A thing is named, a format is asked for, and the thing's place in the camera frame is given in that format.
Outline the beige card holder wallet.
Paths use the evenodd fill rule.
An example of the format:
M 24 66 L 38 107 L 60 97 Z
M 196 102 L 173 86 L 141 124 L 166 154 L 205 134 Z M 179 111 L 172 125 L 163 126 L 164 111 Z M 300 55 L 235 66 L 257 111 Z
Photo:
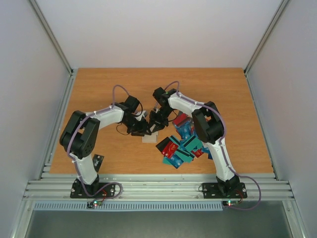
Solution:
M 158 132 L 154 132 L 151 135 L 144 135 L 142 137 L 143 143 L 157 143 L 158 140 Z

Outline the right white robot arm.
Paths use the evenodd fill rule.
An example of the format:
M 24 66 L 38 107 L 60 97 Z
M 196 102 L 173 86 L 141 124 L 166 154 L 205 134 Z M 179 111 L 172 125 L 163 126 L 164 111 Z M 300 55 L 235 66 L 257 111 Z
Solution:
M 234 173 L 230 170 L 224 137 L 226 134 L 223 122 L 213 102 L 200 103 L 194 101 L 177 90 L 166 92 L 157 88 L 153 97 L 160 105 L 158 110 L 150 112 L 149 128 L 152 132 L 168 126 L 168 117 L 173 110 L 179 110 L 193 119 L 194 128 L 203 145 L 209 148 L 216 167 L 218 190 L 223 196 L 231 196 L 236 191 L 236 184 L 231 180 Z

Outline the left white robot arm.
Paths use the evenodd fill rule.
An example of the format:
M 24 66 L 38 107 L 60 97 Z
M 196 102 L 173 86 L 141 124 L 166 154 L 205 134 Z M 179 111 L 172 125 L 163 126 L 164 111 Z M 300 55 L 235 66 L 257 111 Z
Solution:
M 92 152 L 99 130 L 112 125 L 123 124 L 127 134 L 132 136 L 149 135 L 147 111 L 140 101 L 128 96 L 125 102 L 114 103 L 105 109 L 84 113 L 74 111 L 59 139 L 60 145 L 72 160 L 77 172 L 70 197 L 71 198 L 113 198 L 116 182 L 100 182 L 95 169 Z

